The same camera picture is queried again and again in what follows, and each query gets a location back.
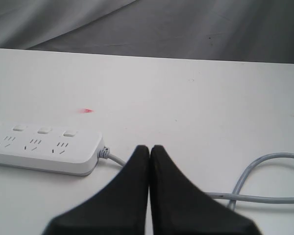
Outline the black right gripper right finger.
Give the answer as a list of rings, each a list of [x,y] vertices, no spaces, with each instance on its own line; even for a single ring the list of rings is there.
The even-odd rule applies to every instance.
[[[149,192],[155,235],[259,235],[255,223],[197,188],[165,148],[152,148]]]

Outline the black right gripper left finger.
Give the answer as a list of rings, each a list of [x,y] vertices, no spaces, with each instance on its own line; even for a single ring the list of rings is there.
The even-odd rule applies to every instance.
[[[45,235],[143,235],[149,149],[138,145],[116,177],[75,208],[53,218]]]

